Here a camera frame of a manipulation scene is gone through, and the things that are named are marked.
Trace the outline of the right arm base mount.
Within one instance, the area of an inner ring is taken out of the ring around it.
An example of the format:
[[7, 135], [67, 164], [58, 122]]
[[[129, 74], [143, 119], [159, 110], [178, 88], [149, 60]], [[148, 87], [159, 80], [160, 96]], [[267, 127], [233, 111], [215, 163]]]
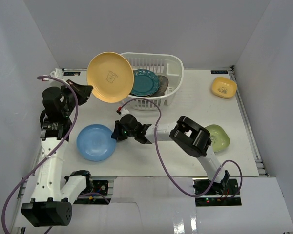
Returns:
[[[231, 178], [223, 190], [214, 189], [212, 187], [204, 196], [196, 198], [195, 205], [196, 207], [241, 206], [242, 201], [238, 188], [237, 179]], [[236, 192], [238, 192], [238, 194], [234, 198], [230, 198]]]

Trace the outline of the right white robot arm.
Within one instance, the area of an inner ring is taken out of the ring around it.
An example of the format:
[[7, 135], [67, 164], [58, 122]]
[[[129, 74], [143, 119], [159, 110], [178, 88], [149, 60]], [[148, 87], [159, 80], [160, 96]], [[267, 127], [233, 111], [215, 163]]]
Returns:
[[117, 141], [132, 137], [140, 144], [173, 141], [200, 162], [214, 193], [223, 194], [229, 187], [230, 174], [214, 154], [209, 131], [186, 116], [181, 116], [176, 123], [155, 125], [141, 124], [133, 115], [126, 114], [115, 121], [111, 137]]

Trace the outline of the round light blue plate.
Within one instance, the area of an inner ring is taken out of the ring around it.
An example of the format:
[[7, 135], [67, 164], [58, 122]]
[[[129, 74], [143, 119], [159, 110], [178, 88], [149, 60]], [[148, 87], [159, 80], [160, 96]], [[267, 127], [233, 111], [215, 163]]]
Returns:
[[88, 125], [77, 136], [77, 149], [86, 160], [106, 160], [116, 149], [116, 140], [111, 135], [112, 131], [104, 125]]

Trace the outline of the round yellow plate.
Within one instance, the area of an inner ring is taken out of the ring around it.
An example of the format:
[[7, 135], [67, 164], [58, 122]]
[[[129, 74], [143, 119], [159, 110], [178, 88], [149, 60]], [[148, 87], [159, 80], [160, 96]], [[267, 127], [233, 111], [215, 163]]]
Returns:
[[92, 94], [97, 99], [116, 103], [130, 94], [134, 74], [125, 57], [115, 52], [102, 52], [89, 63], [86, 80], [93, 87]]

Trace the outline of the teal scalloped plate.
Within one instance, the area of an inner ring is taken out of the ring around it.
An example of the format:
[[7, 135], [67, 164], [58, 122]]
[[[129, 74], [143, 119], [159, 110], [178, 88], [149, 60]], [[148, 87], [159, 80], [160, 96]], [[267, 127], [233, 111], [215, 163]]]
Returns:
[[158, 76], [147, 69], [137, 69], [133, 71], [134, 84], [130, 92], [131, 95], [146, 97], [154, 94], [160, 87]]

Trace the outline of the yellow square dish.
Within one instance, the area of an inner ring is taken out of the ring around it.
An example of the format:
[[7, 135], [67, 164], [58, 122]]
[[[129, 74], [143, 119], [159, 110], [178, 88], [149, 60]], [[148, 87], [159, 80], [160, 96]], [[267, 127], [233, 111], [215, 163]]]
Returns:
[[236, 94], [237, 83], [225, 77], [216, 77], [211, 85], [211, 91], [218, 97], [230, 99]]

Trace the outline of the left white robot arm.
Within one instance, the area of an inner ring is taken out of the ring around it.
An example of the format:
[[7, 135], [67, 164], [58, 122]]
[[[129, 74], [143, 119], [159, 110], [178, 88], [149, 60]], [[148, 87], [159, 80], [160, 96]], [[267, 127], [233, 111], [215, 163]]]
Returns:
[[71, 120], [70, 115], [88, 101], [92, 89], [91, 85], [67, 80], [61, 87], [49, 87], [42, 92], [41, 152], [39, 167], [34, 171], [37, 182], [30, 201], [21, 206], [22, 215], [35, 227], [67, 226], [75, 200], [93, 190], [91, 174], [86, 170], [72, 172], [61, 186], [64, 154], [77, 121]]

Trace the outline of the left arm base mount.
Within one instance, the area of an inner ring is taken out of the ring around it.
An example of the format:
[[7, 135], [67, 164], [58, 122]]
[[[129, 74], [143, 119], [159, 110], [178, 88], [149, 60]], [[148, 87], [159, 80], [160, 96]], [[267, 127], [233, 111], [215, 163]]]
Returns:
[[78, 198], [74, 204], [80, 205], [108, 205], [111, 198], [108, 198], [108, 180], [93, 180], [92, 194]]

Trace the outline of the green square dish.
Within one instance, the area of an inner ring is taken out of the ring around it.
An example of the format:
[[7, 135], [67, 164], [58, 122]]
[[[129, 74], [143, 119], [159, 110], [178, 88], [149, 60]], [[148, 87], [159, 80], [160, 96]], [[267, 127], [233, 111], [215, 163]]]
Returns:
[[212, 124], [205, 128], [210, 133], [212, 148], [215, 153], [228, 148], [228, 146], [230, 145], [230, 138], [221, 126]]

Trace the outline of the grey deer pattern plate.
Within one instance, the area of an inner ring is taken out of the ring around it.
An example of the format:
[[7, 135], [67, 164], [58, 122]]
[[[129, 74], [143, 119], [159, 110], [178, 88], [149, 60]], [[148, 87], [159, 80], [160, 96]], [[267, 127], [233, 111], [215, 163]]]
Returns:
[[158, 78], [160, 81], [160, 87], [157, 90], [157, 96], [163, 96], [166, 92], [166, 89], [168, 88], [169, 80], [166, 76], [162, 76], [162, 75], [159, 75]]

